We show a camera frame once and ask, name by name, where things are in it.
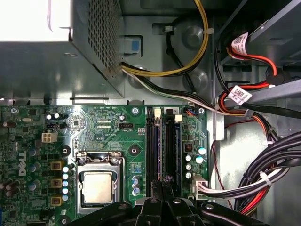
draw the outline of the yellow wire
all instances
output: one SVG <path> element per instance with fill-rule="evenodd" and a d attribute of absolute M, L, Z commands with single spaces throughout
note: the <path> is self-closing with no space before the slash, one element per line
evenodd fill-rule
<path fill-rule="evenodd" d="M 175 73 L 180 73 L 186 69 L 191 68 L 194 64 L 196 64 L 198 62 L 198 60 L 204 55 L 207 45 L 208 45 L 208 40 L 209 40 L 209 35 L 207 33 L 208 30 L 208 20 L 207 20 L 207 16 L 204 10 L 204 7 L 202 5 L 202 3 L 200 2 L 200 0 L 194 0 L 195 4 L 197 5 L 197 8 L 202 16 L 203 19 L 203 25 L 204 25 L 204 40 L 203 43 L 201 45 L 200 50 L 198 51 L 197 55 L 193 58 L 193 60 L 188 63 L 186 66 L 184 66 L 183 68 L 180 69 L 176 69 L 176 70 L 172 70 L 172 71 L 165 71 L 165 72 L 146 72 L 146 71 L 141 71 L 141 70 L 137 70 L 137 69 L 132 69 L 126 66 L 122 66 L 123 69 L 127 70 L 128 72 L 134 74 L 134 75 L 138 75 L 138 76 L 145 76 L 145 77 L 158 77 L 158 76 L 167 76 L 167 75 L 171 75 L 171 74 L 175 74 Z"/>

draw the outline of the white wire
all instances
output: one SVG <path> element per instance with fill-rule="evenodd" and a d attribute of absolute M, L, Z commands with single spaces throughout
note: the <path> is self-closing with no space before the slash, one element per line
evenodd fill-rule
<path fill-rule="evenodd" d="M 143 81 L 141 81 L 140 79 L 138 79 L 132 73 L 126 71 L 125 69 L 122 69 L 122 71 L 124 73 L 126 73 L 127 75 L 131 76 L 132 78 L 134 78 L 136 81 L 138 81 L 140 84 L 142 84 L 146 89 L 148 89 L 149 91 L 151 91 L 151 92 L 153 92 L 153 93 L 155 93 L 157 95 L 161 95 L 161 96 L 169 97 L 169 98 L 174 98 L 174 99 L 184 99 L 184 100 L 187 100 L 189 102 L 193 102 L 193 103 L 195 103 L 195 104 L 197 104 L 197 105 L 199 105 L 199 106 L 201 106 L 203 108 L 206 108 L 206 109 L 208 109 L 208 110 L 210 110 L 212 112 L 216 112 L 218 114 L 223 114 L 223 115 L 232 115 L 232 114 L 228 114 L 228 113 L 217 111 L 216 109 L 211 108 L 211 107 L 209 107 L 209 106 L 207 106 L 207 105 L 205 105 L 205 104 L 203 104 L 203 103 L 201 103 L 201 102 L 199 102 L 199 101 L 197 101 L 197 100 L 195 100 L 193 98 L 190 98 L 190 97 L 184 97 L 184 96 L 179 96 L 179 95 L 166 94 L 166 93 L 162 93 L 162 92 L 156 91 L 156 90 L 150 88 L 148 85 L 146 85 Z"/>
<path fill-rule="evenodd" d="M 282 168 L 279 168 L 279 169 L 276 169 L 274 171 L 272 171 L 269 175 L 268 175 L 268 179 L 270 179 L 271 177 L 275 176 L 277 173 L 279 173 L 280 171 L 282 170 Z M 250 185 L 247 185 L 247 186 L 244 186 L 244 187 L 239 187 L 239 188 L 235 188 L 235 189 L 230 189 L 230 190 L 215 190 L 215 189 L 210 189 L 206 186 L 203 186 L 202 183 L 198 184 L 198 191 L 202 191 L 206 194 L 218 194 L 218 193 L 224 193 L 224 192 L 232 192 L 232 191 L 239 191 L 243 188 L 249 188 L 249 187 L 252 187 L 252 186 L 255 186 L 255 185 L 258 185 L 258 184 L 261 184 L 262 182 L 265 182 L 266 180 L 265 179 L 260 179 L 259 181 L 253 183 L 253 184 L 250 184 Z"/>

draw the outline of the green circuit board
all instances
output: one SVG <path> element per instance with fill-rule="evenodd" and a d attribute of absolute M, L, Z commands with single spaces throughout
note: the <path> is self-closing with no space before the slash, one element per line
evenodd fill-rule
<path fill-rule="evenodd" d="M 31 222 L 45 222 L 46 226 L 62 226 L 62 219 L 73 221 L 82 217 L 76 210 L 75 176 L 69 178 L 66 201 L 61 199 L 63 185 L 51 185 L 52 179 L 62 178 L 61 167 L 67 164 L 75 165 L 72 171 L 76 175 L 75 154 L 79 151 L 121 153 L 125 159 L 125 184 L 120 188 L 124 189 L 123 200 L 134 205 L 135 200 L 145 197 L 146 107 L 135 108 L 133 113 L 133 106 L 0 107 L 0 183 L 18 181 L 11 190 L 0 189 L 0 225 L 31 226 Z M 206 114 L 192 116 L 186 114 L 185 106 L 177 108 L 183 115 L 180 162 L 182 195 L 187 197 L 191 194 L 190 181 L 185 179 L 187 154 L 191 155 L 191 173 L 208 179 L 207 154 L 202 164 L 194 159 L 199 147 L 207 146 Z M 50 134 L 50 138 L 43 138 L 42 133 Z M 186 144 L 191 144 L 192 149 L 185 150 Z M 68 156 L 64 155 L 66 146 L 71 151 Z M 135 154 L 130 152 L 133 146 Z M 140 191 L 136 194 L 133 177 L 139 178 Z M 59 203 L 53 202 L 56 197 Z"/>

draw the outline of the cable tie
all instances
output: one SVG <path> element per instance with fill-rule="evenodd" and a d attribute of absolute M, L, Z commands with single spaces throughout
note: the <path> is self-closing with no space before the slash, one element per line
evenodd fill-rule
<path fill-rule="evenodd" d="M 269 145 L 272 145 L 273 143 L 274 143 L 274 141 L 266 140 L 266 141 L 264 141 L 263 145 L 269 146 Z"/>
<path fill-rule="evenodd" d="M 259 172 L 259 176 L 260 176 L 263 180 L 265 180 L 265 182 L 267 182 L 267 184 L 268 184 L 269 186 L 272 186 L 272 182 L 269 180 L 269 177 L 268 177 L 268 175 L 267 175 L 265 172 L 260 171 L 260 172 Z"/>
<path fill-rule="evenodd" d="M 254 115 L 254 111 L 247 109 L 244 117 L 252 117 Z"/>
<path fill-rule="evenodd" d="M 204 34 L 213 34 L 214 33 L 214 28 L 208 28 L 207 30 L 204 30 Z"/>
<path fill-rule="evenodd" d="M 255 180 L 250 178 L 246 173 L 244 173 L 244 178 L 246 178 L 249 182 L 254 183 Z"/>

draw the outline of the motherboard mounting screw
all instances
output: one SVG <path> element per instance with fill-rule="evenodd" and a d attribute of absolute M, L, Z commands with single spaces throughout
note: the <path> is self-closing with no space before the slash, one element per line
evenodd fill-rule
<path fill-rule="evenodd" d="M 205 113 L 205 110 L 204 110 L 203 108 L 200 108 L 200 109 L 198 110 L 198 113 L 204 114 L 204 113 Z"/>
<path fill-rule="evenodd" d="M 139 113 L 139 109 L 136 108 L 136 107 L 133 107 L 133 108 L 132 108 L 132 113 L 133 113 L 133 114 L 138 114 L 138 113 Z"/>
<path fill-rule="evenodd" d="M 214 206 L 211 205 L 211 204 L 207 204 L 207 205 L 205 206 L 205 208 L 206 208 L 207 210 L 213 210 L 213 209 L 214 209 Z"/>
<path fill-rule="evenodd" d="M 10 109 L 10 112 L 11 112 L 12 114 L 17 114 L 17 113 L 18 113 L 18 109 L 12 108 L 12 109 Z"/>
<path fill-rule="evenodd" d="M 119 163 L 119 161 L 118 161 L 117 158 L 112 158 L 112 159 L 111 159 L 111 162 L 112 162 L 113 164 L 118 164 L 118 163 Z"/>
<path fill-rule="evenodd" d="M 174 200 L 174 204 L 180 204 L 180 203 L 181 203 L 181 200 L 179 200 L 179 199 Z"/>

